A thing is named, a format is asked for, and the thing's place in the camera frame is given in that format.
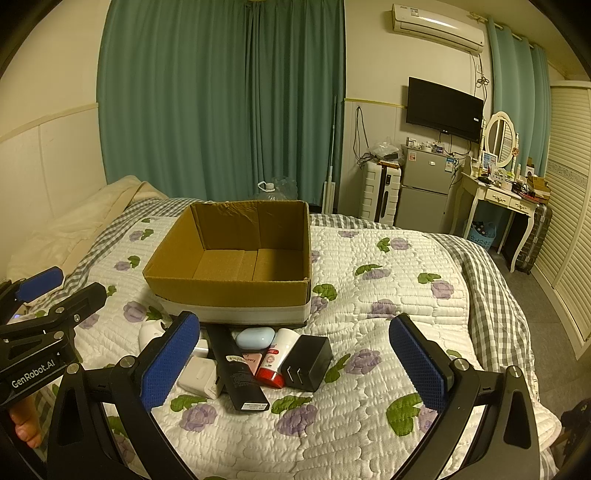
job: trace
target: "floral bedspread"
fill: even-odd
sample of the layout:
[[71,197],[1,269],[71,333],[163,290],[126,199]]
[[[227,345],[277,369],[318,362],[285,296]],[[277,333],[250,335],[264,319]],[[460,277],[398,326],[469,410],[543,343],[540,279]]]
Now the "floral bedspread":
[[[105,285],[109,298],[77,329],[85,368],[137,355],[141,322],[167,317],[142,269],[174,221],[141,219],[90,269],[87,281]],[[258,414],[236,412],[227,395],[211,400],[175,385],[152,414],[199,478],[390,479],[436,416],[389,345],[389,320],[399,312],[450,357],[480,368],[466,283],[437,241],[419,232],[322,226],[313,226],[311,237],[312,314],[300,330],[329,338],[331,367],[315,393],[264,388],[272,407]],[[125,459],[145,475],[116,410],[106,408]],[[534,408],[542,445],[549,417]],[[475,409],[443,475],[461,464],[481,414]]]

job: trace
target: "floor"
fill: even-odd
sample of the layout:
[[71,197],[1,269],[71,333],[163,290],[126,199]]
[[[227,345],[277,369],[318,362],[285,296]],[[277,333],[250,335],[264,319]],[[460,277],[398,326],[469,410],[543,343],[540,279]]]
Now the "floor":
[[533,275],[509,273],[505,258],[491,256],[525,313],[531,332],[540,400],[558,418],[591,397],[591,359],[577,361],[556,311]]

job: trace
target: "refrigerator door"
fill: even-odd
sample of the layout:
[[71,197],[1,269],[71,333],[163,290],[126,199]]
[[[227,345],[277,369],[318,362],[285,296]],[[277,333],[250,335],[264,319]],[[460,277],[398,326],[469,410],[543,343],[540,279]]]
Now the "refrigerator door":
[[442,233],[441,221],[447,195],[402,185],[394,225],[405,230]]
[[453,175],[453,172],[445,171],[447,157],[409,148],[404,151],[406,162],[402,174],[402,184],[407,187],[447,194]]

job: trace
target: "plastic basket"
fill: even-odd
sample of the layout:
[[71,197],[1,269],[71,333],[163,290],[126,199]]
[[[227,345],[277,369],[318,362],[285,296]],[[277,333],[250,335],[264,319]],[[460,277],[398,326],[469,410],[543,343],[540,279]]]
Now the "plastic basket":
[[474,242],[476,245],[480,245],[485,250],[488,250],[496,237],[496,226],[492,222],[485,224],[486,236],[479,234],[474,226],[470,227],[470,233],[468,234],[468,240]]

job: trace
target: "dressing table leg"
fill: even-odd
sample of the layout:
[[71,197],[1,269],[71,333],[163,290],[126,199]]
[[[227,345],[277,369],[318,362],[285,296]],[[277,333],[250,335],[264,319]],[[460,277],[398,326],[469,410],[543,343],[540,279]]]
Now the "dressing table leg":
[[474,220],[474,213],[476,212],[476,207],[478,206],[478,192],[474,195],[474,200],[472,201],[472,208],[470,209],[470,215],[468,216],[468,222],[466,223],[466,229],[464,230],[464,238],[468,238],[468,234],[470,233],[470,227],[472,226],[472,220]]
[[513,219],[515,218],[515,212],[511,210],[511,215],[509,217],[509,221],[507,222],[507,226],[505,228],[505,233],[503,233],[503,238],[499,245],[499,249],[496,251],[498,254],[501,253],[501,248],[505,245],[505,240],[507,240],[507,235],[509,235],[509,230],[511,230],[511,225],[513,225]]
[[527,219],[527,228],[525,229],[525,233],[523,234],[523,238],[521,239],[521,242],[519,242],[519,245],[517,246],[517,250],[515,250],[515,255],[513,255],[513,260],[511,261],[511,273],[513,273],[515,271],[515,262],[517,261],[517,255],[519,255],[519,252],[521,252],[521,249],[525,245],[525,242],[527,241],[527,238],[529,237],[533,228],[534,228],[534,214],[532,212],[531,216],[529,216]]

